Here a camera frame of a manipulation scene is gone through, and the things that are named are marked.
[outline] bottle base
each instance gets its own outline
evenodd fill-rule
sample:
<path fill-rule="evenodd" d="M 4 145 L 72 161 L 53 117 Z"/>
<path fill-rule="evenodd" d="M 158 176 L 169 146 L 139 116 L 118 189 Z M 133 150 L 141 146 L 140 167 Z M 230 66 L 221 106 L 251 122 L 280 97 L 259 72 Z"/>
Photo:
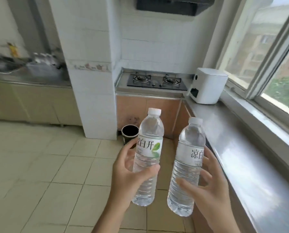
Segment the bottle base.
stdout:
<path fill-rule="evenodd" d="M 178 204 L 173 202 L 169 197 L 167 197 L 167 205 L 171 211 L 173 211 L 175 214 L 179 216 L 190 216 L 193 212 L 193 208 L 184 209 L 184 208 L 178 207 Z"/>
<path fill-rule="evenodd" d="M 153 198 L 149 198 L 149 199 L 143 199 L 143 198 L 139 198 L 139 197 L 135 196 L 132 199 L 132 202 L 134 204 L 139 205 L 139 206 L 146 207 L 146 206 L 152 204 L 153 200 L 154 200 L 154 197 Z"/>

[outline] range hood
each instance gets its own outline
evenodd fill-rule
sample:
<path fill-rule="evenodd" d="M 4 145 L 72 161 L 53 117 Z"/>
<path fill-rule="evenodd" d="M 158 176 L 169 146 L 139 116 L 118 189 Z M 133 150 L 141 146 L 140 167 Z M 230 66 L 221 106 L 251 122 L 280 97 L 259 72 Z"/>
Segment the range hood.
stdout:
<path fill-rule="evenodd" d="M 137 0 L 137 10 L 196 16 L 215 0 Z"/>

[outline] tiled floor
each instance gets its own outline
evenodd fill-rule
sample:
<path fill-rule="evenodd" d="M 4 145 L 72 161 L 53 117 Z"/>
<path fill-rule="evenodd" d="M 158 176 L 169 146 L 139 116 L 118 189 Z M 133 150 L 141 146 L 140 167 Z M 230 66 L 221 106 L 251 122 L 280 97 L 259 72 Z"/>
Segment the tiled floor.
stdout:
<path fill-rule="evenodd" d="M 0 122 L 0 233 L 90 233 L 122 146 L 120 137 L 86 139 L 80 127 Z M 155 200 L 131 204 L 120 233 L 193 232 L 166 203 L 174 155 L 164 139 Z"/>

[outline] countertop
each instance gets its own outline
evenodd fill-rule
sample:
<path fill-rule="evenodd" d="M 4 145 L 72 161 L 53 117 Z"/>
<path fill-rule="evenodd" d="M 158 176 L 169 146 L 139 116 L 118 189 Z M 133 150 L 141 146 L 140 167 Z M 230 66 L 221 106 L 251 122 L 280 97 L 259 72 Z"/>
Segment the countertop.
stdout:
<path fill-rule="evenodd" d="M 49 87 L 63 87 L 71 88 L 71 82 L 69 79 L 67 69 L 63 69 L 64 72 L 60 78 L 50 77 L 35 77 L 28 68 L 22 67 L 19 70 L 10 74 L 0 74 L 0 82 L 15 83 L 33 86 L 49 86 Z"/>
<path fill-rule="evenodd" d="M 219 160 L 251 224 L 258 233 L 289 233 L 289 182 L 257 147 L 256 137 L 222 102 L 201 105 L 185 91 L 127 87 L 123 73 L 117 93 L 183 98 L 194 116 L 203 119 L 207 140 Z M 185 78 L 189 88 L 192 79 Z"/>

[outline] window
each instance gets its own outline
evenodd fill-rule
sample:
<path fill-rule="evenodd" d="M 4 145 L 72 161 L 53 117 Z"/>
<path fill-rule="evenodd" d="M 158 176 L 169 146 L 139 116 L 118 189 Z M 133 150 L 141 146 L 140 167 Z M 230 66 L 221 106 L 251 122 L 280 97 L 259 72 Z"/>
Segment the window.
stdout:
<path fill-rule="evenodd" d="M 289 127 L 289 0 L 242 0 L 217 67 L 236 93 Z"/>

